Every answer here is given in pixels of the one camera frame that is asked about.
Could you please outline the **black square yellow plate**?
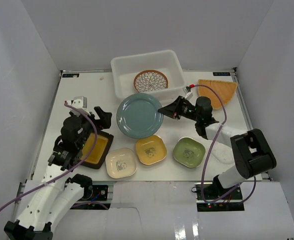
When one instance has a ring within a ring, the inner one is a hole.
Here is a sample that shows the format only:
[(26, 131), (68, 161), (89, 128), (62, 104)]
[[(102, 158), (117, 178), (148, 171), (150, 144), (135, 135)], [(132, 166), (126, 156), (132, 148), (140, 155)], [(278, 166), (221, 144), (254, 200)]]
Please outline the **black square yellow plate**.
[[(90, 134), (89, 138), (84, 144), (84, 147), (82, 149), (81, 160), (83, 160), (85, 156), (90, 152), (94, 144), (94, 140), (95, 133), (93, 132)], [(81, 165), (95, 170), (100, 169), (103, 163), (105, 162), (106, 156), (111, 148), (113, 140), (113, 135), (104, 131), (99, 131), (97, 135), (96, 144), (93, 150)]]

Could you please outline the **blue-grey round plate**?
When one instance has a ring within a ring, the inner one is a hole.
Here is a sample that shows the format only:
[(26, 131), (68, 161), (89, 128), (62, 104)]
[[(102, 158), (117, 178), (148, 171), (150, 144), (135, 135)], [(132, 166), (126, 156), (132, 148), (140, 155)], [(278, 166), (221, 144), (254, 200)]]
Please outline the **blue-grey round plate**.
[(127, 137), (144, 139), (155, 134), (161, 127), (164, 116), (158, 99), (147, 93), (135, 93), (125, 98), (118, 106), (116, 123)]

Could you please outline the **floral brown-rimmed plate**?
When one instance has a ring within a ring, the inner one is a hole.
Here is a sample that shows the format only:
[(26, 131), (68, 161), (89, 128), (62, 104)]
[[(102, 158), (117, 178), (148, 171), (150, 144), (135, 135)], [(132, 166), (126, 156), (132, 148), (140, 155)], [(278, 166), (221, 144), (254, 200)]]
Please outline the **floral brown-rimmed plate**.
[(138, 93), (148, 93), (167, 89), (167, 77), (158, 70), (144, 70), (139, 72), (133, 80), (134, 89)]

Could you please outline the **green panda square dish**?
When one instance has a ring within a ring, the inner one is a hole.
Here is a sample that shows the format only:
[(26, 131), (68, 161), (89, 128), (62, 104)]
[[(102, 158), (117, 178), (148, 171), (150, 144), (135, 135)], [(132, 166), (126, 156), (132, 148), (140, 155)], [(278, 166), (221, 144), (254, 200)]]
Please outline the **green panda square dish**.
[(182, 137), (172, 153), (177, 162), (187, 168), (194, 169), (201, 165), (206, 149), (200, 142), (190, 137)]

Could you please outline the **cream panda square dish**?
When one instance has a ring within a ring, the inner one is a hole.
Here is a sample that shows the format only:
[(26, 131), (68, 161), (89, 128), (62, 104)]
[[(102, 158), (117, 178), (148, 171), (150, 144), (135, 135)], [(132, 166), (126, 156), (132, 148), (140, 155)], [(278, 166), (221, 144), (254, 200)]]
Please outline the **cream panda square dish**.
[(137, 171), (137, 158), (129, 148), (110, 151), (105, 158), (107, 174), (113, 179), (132, 176)]

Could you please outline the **yellow panda square dish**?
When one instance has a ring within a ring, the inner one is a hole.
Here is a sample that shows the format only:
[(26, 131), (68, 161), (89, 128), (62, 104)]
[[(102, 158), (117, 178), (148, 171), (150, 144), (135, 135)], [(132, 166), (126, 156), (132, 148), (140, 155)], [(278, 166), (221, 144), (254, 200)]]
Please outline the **yellow panda square dish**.
[(167, 148), (163, 140), (157, 135), (138, 139), (135, 151), (139, 161), (144, 165), (153, 165), (161, 162), (167, 156)]

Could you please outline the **orange fan-shaped plate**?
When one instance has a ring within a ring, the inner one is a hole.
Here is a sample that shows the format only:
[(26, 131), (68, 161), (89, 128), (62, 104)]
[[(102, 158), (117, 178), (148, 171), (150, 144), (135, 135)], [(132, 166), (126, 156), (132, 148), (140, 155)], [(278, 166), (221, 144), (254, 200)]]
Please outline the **orange fan-shaped plate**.
[[(213, 89), (221, 98), (224, 106), (232, 100), (238, 87), (238, 84), (236, 82), (222, 80), (199, 79), (198, 84), (206, 85)], [(212, 108), (214, 110), (219, 110), (222, 108), (222, 105), (218, 97), (210, 89), (203, 86), (199, 86), (197, 91), (200, 97), (207, 97), (210, 99)]]

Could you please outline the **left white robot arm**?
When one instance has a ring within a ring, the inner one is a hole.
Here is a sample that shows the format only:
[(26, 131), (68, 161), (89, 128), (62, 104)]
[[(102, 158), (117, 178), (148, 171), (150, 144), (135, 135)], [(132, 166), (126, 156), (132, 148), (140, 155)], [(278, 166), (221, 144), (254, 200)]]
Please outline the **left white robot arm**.
[(94, 134), (93, 141), (97, 142), (99, 131), (111, 127), (112, 113), (96, 106), (96, 119), (84, 107), (65, 106), (70, 108), (70, 116), (54, 142), (41, 184), (25, 193), (33, 194), (30, 202), (15, 221), (4, 226), (11, 240), (51, 240), (54, 228), (67, 211), (78, 200), (92, 196), (92, 179), (71, 173), (86, 160), (82, 150), (90, 135)]

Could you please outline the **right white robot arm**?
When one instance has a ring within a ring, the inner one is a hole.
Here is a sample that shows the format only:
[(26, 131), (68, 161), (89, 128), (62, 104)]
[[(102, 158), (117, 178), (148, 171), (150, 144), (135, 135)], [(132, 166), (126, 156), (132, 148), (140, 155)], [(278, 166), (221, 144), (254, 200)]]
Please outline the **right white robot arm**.
[[(198, 97), (195, 104), (179, 96), (173, 103), (158, 110), (172, 119), (185, 117), (193, 120), (199, 136), (232, 149), (234, 165), (215, 176), (212, 184), (200, 185), (201, 198), (206, 203), (225, 199), (245, 180), (277, 166), (276, 158), (260, 129), (245, 131), (225, 126), (215, 120), (212, 111), (211, 100), (205, 96)], [(210, 201), (206, 196), (214, 196), (215, 199)]]

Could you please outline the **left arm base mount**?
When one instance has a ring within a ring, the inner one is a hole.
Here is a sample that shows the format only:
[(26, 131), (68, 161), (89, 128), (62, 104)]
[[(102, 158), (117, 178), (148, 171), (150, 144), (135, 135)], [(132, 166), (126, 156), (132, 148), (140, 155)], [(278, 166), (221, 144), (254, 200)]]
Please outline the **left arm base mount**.
[(72, 210), (108, 210), (110, 208), (109, 186), (105, 184), (92, 185), (86, 195), (76, 202)]

